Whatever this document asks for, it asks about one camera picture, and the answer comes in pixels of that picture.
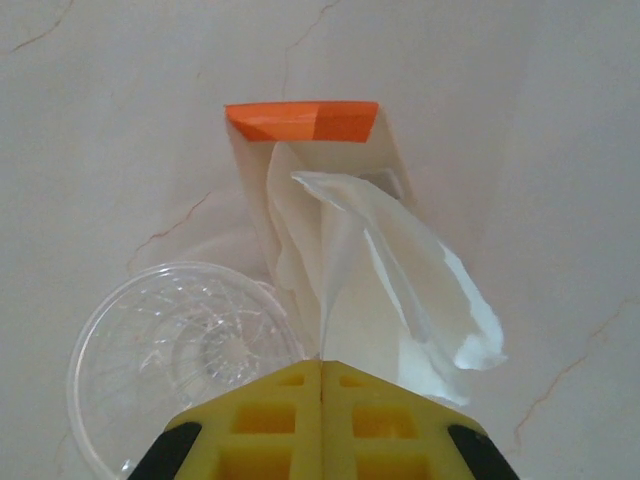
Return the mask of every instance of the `square hole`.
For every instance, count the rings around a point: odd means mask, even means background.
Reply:
[[[417,438],[411,413],[396,405],[356,405],[353,435],[358,438]]]
[[[385,453],[356,457],[358,480],[430,480],[427,460],[421,455]]]
[[[269,445],[223,448],[217,474],[211,480],[289,480],[291,450]]]
[[[296,407],[288,403],[252,403],[238,408],[233,433],[294,433]]]
[[[304,385],[304,375],[301,373],[292,375],[282,380],[278,385],[283,387],[301,387]]]

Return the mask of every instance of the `tissue box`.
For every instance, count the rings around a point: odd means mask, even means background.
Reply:
[[[386,116],[375,102],[295,102],[229,105],[228,132],[252,220],[272,278],[282,251],[268,207],[267,172],[276,142],[286,142],[307,170],[368,180],[416,213],[407,169]],[[305,350],[318,338],[301,319],[291,291],[276,281],[278,297]]]

